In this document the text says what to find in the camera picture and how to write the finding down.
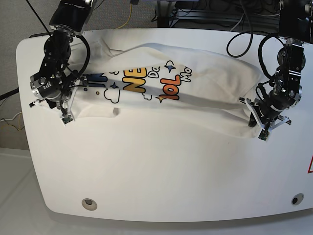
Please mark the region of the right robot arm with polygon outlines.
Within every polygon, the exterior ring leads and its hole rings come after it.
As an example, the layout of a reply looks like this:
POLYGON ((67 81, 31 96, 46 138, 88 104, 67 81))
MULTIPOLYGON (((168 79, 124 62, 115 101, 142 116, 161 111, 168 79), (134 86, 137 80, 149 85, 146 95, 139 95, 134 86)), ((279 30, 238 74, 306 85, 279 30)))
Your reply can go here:
POLYGON ((74 120, 71 111, 78 87, 84 85, 83 73, 90 60, 91 51, 83 36, 83 28, 96 6, 95 0, 62 0, 49 22, 53 30, 44 44, 44 58, 39 71, 30 77, 30 87, 36 100, 30 107, 48 107, 60 114, 63 124, 74 120), (78 38, 86 47, 87 55, 80 70, 69 68, 70 44, 78 38))

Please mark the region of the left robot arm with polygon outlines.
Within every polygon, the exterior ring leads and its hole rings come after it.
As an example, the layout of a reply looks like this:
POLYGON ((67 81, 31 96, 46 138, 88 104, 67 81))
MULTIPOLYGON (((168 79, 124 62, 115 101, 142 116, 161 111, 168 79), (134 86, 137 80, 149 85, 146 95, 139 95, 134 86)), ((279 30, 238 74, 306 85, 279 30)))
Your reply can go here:
POLYGON ((257 98, 251 101, 240 98, 251 111, 249 127, 259 126, 259 139, 266 141, 275 128, 286 123, 291 125, 288 117, 281 113, 296 106, 302 98, 300 85, 301 71, 306 59, 303 44, 313 42, 313 2, 311 0, 280 1, 280 18, 278 32, 270 33, 263 38, 258 47, 258 60, 261 70, 272 87, 268 93, 264 83, 258 83, 255 91, 257 98), (263 61, 263 46, 271 38, 286 41, 277 54, 278 68, 275 74, 267 71, 263 61))

